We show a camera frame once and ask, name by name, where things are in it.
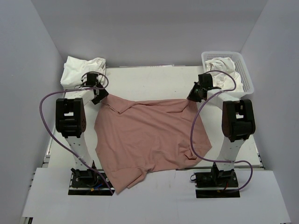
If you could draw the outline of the pink t-shirt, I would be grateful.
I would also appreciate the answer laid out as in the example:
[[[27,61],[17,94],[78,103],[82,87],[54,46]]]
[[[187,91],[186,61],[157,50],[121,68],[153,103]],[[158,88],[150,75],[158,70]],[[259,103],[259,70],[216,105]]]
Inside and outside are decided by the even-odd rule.
[[[117,193],[143,181],[149,172],[184,169],[200,162],[212,145],[195,102],[186,99],[129,101],[109,95],[94,129],[96,154]]]

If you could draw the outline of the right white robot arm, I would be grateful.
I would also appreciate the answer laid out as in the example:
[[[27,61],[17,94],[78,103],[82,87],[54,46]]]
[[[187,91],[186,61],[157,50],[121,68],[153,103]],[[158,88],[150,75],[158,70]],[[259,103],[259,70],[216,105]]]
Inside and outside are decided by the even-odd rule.
[[[205,72],[198,75],[199,80],[194,83],[187,97],[188,100],[193,102],[204,101],[195,115],[191,127],[190,143],[192,151],[195,151],[192,140],[193,129],[196,119],[205,104],[211,102],[222,110],[221,128],[224,140],[217,159],[206,159],[195,152],[195,155],[200,159],[213,162],[216,165],[218,170],[211,174],[211,181],[216,186],[222,186],[227,182],[228,175],[226,172],[233,170],[235,164],[239,163],[236,157],[241,146],[256,130],[251,100],[242,100],[229,95],[228,92],[236,89],[236,82],[230,74],[223,71],[221,73],[233,81],[234,85],[232,88],[223,90],[214,86],[211,72]]]

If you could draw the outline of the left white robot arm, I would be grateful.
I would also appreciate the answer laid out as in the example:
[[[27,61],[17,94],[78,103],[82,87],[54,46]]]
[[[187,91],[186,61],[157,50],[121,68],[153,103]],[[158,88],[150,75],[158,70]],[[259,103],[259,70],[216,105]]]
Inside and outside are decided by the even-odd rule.
[[[56,130],[65,138],[70,150],[75,154],[76,170],[96,169],[84,136],[87,126],[85,105],[90,102],[97,105],[108,96],[100,78],[107,77],[99,72],[87,72],[82,76],[82,84],[78,88],[66,93],[64,98],[56,100]]]

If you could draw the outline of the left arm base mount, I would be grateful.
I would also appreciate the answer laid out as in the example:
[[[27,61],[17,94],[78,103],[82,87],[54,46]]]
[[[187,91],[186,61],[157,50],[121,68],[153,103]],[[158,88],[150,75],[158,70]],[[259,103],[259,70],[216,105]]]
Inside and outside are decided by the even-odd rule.
[[[90,170],[72,168],[68,195],[71,196],[112,196],[115,189],[104,171],[101,175]]]

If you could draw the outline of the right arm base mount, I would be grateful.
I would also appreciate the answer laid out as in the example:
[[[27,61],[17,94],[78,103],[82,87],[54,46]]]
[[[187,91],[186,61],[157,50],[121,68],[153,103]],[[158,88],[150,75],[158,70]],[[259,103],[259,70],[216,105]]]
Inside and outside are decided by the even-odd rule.
[[[195,183],[197,198],[239,198],[239,184],[234,169],[219,170],[213,165],[209,172],[196,172],[190,177]]]

